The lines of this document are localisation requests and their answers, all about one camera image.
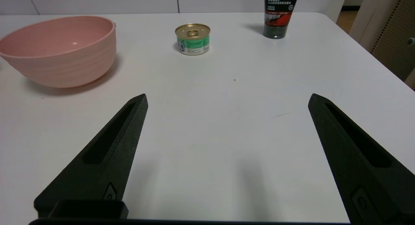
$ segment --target pet food can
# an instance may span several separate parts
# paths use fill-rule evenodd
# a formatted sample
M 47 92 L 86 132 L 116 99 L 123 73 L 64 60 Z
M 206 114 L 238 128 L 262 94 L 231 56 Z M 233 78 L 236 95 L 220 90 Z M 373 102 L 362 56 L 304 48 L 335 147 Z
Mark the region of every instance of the pet food can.
M 203 24 L 185 24 L 176 30 L 177 48 L 185 55 L 200 55 L 209 50 L 210 28 Z

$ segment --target plastic bowl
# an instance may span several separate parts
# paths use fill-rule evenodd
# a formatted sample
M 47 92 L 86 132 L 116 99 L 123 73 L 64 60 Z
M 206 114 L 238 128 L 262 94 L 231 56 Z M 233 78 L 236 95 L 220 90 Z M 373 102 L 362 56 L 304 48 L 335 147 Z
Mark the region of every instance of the plastic bowl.
M 23 27 L 0 40 L 0 56 L 30 80 L 55 88 L 92 82 L 115 59 L 115 24 L 95 16 L 64 17 Z

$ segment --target pegboard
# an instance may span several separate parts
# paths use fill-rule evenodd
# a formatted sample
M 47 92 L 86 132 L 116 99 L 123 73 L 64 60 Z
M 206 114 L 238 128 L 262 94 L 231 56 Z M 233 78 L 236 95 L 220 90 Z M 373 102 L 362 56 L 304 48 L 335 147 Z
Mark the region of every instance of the pegboard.
M 408 39 L 415 37 L 415 0 L 398 0 L 379 35 L 372 55 L 401 80 L 415 69 L 415 46 Z

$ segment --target white table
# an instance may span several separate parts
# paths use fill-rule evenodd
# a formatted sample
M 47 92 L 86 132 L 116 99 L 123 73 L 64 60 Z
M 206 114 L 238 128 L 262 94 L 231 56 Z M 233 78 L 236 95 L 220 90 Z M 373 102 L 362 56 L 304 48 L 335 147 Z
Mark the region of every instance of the white table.
M 123 201 L 131 219 L 348 222 L 308 112 L 331 99 L 412 172 L 415 94 L 322 14 L 287 37 L 263 14 L 104 15 L 117 62 L 97 82 L 48 89 L 0 61 L 0 218 L 36 219 L 35 197 L 130 98 L 148 113 Z M 0 36 L 58 16 L 0 16 Z M 174 30 L 212 28 L 211 50 L 177 52 Z

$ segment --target tube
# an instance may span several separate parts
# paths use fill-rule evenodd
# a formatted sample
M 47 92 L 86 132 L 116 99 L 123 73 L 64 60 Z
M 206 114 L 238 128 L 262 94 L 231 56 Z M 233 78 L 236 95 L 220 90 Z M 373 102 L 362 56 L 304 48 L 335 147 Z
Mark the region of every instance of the tube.
M 285 37 L 296 3 L 297 0 L 265 0 L 265 37 L 270 39 Z

